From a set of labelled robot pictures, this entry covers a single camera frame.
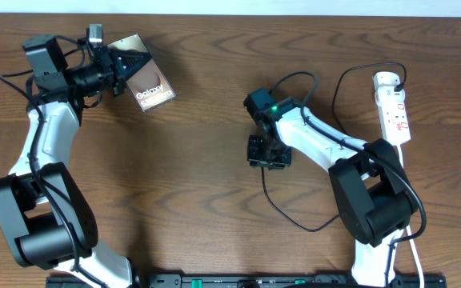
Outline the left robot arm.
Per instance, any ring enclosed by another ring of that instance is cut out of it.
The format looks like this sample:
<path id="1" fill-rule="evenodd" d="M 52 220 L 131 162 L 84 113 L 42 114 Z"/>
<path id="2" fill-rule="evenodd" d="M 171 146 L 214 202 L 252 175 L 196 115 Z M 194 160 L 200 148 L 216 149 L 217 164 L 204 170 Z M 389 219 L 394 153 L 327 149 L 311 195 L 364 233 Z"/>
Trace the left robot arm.
<path id="1" fill-rule="evenodd" d="M 30 68 L 21 94 L 30 128 L 22 153 L 0 178 L 0 228 L 17 264 L 67 272 L 92 287 L 146 287 L 129 258 L 98 238 L 94 214 L 68 170 L 86 99 L 120 95 L 151 56 L 144 46 L 109 45 L 88 34 L 74 41 L 69 66 L 55 34 L 22 44 Z"/>

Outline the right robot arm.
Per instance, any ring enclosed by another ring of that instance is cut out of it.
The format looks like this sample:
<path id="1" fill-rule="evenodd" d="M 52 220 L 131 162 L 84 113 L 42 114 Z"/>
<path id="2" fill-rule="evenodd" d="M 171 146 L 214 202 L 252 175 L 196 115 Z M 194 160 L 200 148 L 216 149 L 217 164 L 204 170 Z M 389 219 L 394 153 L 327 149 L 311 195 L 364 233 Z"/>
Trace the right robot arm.
<path id="1" fill-rule="evenodd" d="M 247 160 L 262 170 L 281 170 L 298 150 L 329 176 L 339 218 L 355 238 L 351 275 L 362 286 L 387 287 L 395 279 L 394 256 L 411 216 L 424 212 L 394 147 L 380 138 L 365 142 L 317 119 L 301 102 L 275 101 L 260 88 L 243 102 L 259 130 L 250 136 Z"/>

